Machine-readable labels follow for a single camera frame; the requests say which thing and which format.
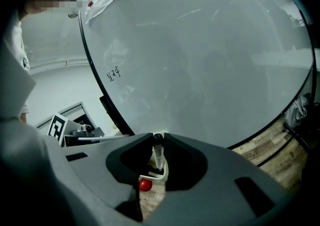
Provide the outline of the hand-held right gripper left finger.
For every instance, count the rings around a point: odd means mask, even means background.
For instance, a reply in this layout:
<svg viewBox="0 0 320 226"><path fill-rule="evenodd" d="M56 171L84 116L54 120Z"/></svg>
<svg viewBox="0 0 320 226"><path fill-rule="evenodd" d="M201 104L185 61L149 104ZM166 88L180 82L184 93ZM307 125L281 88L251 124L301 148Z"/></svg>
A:
<svg viewBox="0 0 320 226"><path fill-rule="evenodd" d="M77 226L129 226L143 221L138 172L152 154L152 134L87 145L44 143L54 177Z"/></svg>

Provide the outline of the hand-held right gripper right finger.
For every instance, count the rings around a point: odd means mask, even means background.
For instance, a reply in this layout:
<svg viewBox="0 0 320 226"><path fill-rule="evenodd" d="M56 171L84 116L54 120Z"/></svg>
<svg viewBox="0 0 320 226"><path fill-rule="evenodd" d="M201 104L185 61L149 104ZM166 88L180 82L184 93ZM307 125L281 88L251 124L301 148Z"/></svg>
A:
<svg viewBox="0 0 320 226"><path fill-rule="evenodd" d="M149 226L267 226L290 203L288 192L232 150L165 134L168 178Z"/></svg>

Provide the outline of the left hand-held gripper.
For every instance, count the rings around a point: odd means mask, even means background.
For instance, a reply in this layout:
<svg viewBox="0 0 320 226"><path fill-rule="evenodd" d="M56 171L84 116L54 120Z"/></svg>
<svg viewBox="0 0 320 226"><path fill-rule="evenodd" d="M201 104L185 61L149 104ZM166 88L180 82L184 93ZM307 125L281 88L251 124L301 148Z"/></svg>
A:
<svg viewBox="0 0 320 226"><path fill-rule="evenodd" d="M56 138L61 147L110 142L130 137L129 134L105 136L99 127L93 129L91 125L79 124L59 113L52 116L47 134Z"/></svg>

